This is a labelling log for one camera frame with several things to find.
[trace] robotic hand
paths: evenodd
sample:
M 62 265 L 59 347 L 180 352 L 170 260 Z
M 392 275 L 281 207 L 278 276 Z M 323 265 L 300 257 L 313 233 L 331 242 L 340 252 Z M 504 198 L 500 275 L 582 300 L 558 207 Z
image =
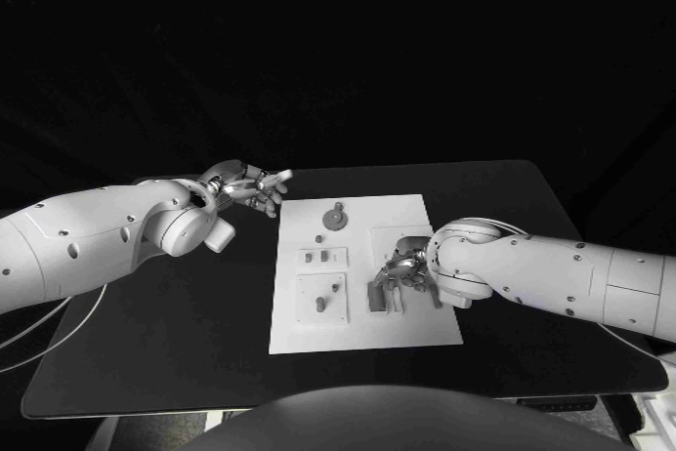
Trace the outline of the robotic hand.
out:
M 676 342 L 676 258 L 529 234 L 484 219 L 399 240 L 373 284 L 398 280 L 470 308 L 496 291 L 520 305 Z
M 202 242 L 219 253 L 235 228 L 218 212 L 238 203 L 274 218 L 291 176 L 229 160 L 196 181 L 73 192 L 0 219 L 0 313 L 86 293 Z

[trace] white board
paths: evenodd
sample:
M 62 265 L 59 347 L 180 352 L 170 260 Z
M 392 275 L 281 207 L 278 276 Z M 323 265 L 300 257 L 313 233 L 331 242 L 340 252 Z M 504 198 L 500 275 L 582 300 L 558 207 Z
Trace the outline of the white board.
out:
M 330 231 L 324 228 L 323 216 L 329 210 L 334 209 L 336 202 L 343 205 L 347 225 L 341 230 Z M 366 284 L 373 280 L 383 265 L 385 255 L 392 254 L 402 236 L 431 236 L 431 234 L 432 228 L 422 196 L 418 194 L 282 202 L 271 354 L 461 344 L 461 330 L 454 308 L 447 305 L 435 308 L 428 293 L 401 287 L 403 313 L 389 312 L 388 315 L 373 315 L 367 309 Z M 316 242 L 317 235 L 323 236 L 321 243 Z M 346 249 L 346 266 L 340 248 Z M 329 250 L 330 254 L 340 254 L 337 259 L 333 257 L 327 259 L 324 262 L 327 266 L 313 264 L 317 262 L 317 254 L 321 250 Z M 305 263 L 305 253 L 313 254 L 311 263 Z M 329 285 L 331 285 L 318 278 L 311 278 L 308 284 L 307 275 L 317 273 L 329 277 L 343 276 L 344 283 L 339 289 L 344 293 L 344 298 L 336 298 L 336 311 L 330 313 L 331 305 L 327 305 L 323 313 L 314 312 L 310 315 L 317 293 L 330 290 Z M 303 286 L 321 287 L 311 289 L 317 293 L 305 291 L 301 294 L 305 299 L 300 301 L 298 283 Z M 331 316 L 336 312 L 343 313 L 341 301 L 344 301 L 346 319 L 334 317 L 327 318 L 327 322 L 318 321 L 324 313 Z M 388 302 L 389 311 L 392 311 L 391 301 Z

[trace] black table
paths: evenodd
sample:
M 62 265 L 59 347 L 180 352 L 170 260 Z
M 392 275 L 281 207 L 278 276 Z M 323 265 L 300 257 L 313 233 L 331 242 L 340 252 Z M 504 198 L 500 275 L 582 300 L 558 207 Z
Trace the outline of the black table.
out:
M 434 228 L 486 217 L 532 234 L 579 238 L 526 161 L 301 170 L 288 185 L 288 199 L 419 193 Z M 153 258 L 108 285 L 89 323 L 42 360 L 26 416 L 252 408 L 307 390 L 365 384 L 491 397 L 666 388 L 660 363 L 595 324 L 497 295 L 457 309 L 463 346 L 268 355 L 278 221 L 243 206 L 223 217 L 238 234 L 220 255 L 202 245 L 182 258 Z M 71 303 L 53 342 L 96 296 L 91 292 Z

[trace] white cable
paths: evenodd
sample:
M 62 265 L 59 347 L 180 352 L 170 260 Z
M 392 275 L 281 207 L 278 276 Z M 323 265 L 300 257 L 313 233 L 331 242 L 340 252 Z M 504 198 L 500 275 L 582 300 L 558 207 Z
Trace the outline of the white cable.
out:
M 46 314 L 46 316 L 34 323 L 34 325 L 30 328 L 24 332 L 22 332 L 20 334 L 17 334 L 9 341 L 6 341 L 6 342 L 3 342 L 3 344 L 0 344 L 0 349 L 3 349 L 9 344 L 16 342 L 56 314 L 59 309 L 63 306 L 68 305 L 68 302 L 72 300 L 72 298 L 73 297 L 68 297 L 63 300 L 63 303 L 52 310 L 52 312 L 49 314 Z
M 657 355 L 653 355 L 649 351 L 643 350 L 640 347 L 637 347 L 630 341 L 627 341 L 625 339 L 623 339 L 601 323 L 598 323 L 598 326 L 601 327 L 601 329 L 615 338 L 618 339 L 620 341 L 623 341 L 633 349 L 636 349 L 643 355 L 647 355 L 650 358 L 654 358 L 656 360 L 661 361 L 663 363 L 666 363 L 669 366 L 673 366 L 676 368 L 676 363 L 673 363 L 673 361 L 669 361 L 669 360 L 664 360 L 663 358 L 660 358 Z
M 81 329 L 81 327 L 83 326 L 83 324 L 88 322 L 88 319 L 91 318 L 94 312 L 95 312 L 95 309 L 98 307 L 98 304 L 101 303 L 101 300 L 102 300 L 102 294 L 105 293 L 105 287 L 108 285 L 105 284 L 102 286 L 102 289 L 101 289 L 101 294 L 98 295 L 98 300 L 95 301 L 95 304 L 92 306 L 92 310 L 89 311 L 89 314 L 88 316 L 85 317 L 85 319 L 82 320 L 82 322 L 78 324 L 78 327 L 71 331 L 71 334 L 46 350 L 43 351 L 42 353 L 39 353 L 36 356 L 33 356 L 32 358 L 29 358 L 27 360 L 24 360 L 22 363 L 17 363 L 16 365 L 4 368 L 0 370 L 0 373 L 4 373 L 10 370 L 13 370 L 14 368 L 19 368 L 20 366 L 26 365 L 27 363 L 30 363 L 33 360 L 36 360 L 37 358 L 40 358 L 42 356 L 45 356 L 50 351 L 53 351 L 66 341 L 68 339 L 71 339 L 71 336 L 78 332 L 78 330 Z
M 501 228 L 509 229 L 510 232 L 517 233 L 517 234 L 527 234 L 517 226 L 513 226 L 510 224 L 506 224 L 504 222 L 500 222 L 499 220 L 491 220 L 491 219 L 484 219 L 483 217 L 465 217 L 461 220 L 477 220 L 478 222 L 484 222 L 487 224 L 493 224 L 496 226 L 501 226 Z

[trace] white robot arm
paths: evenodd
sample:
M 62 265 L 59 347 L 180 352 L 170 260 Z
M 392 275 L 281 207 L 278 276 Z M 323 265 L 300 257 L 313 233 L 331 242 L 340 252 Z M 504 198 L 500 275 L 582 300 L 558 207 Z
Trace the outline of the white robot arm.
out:
M 501 237 L 474 220 L 450 222 L 432 238 L 403 238 L 376 285 L 425 290 L 468 308 L 496 291 L 507 300 L 676 342 L 676 258 L 529 234 Z
M 288 178 L 229 160 L 196 181 L 112 185 L 16 212 L 0 220 L 0 313 L 86 293 L 202 242 L 219 253 L 235 229 L 218 211 L 236 202 L 274 217 Z

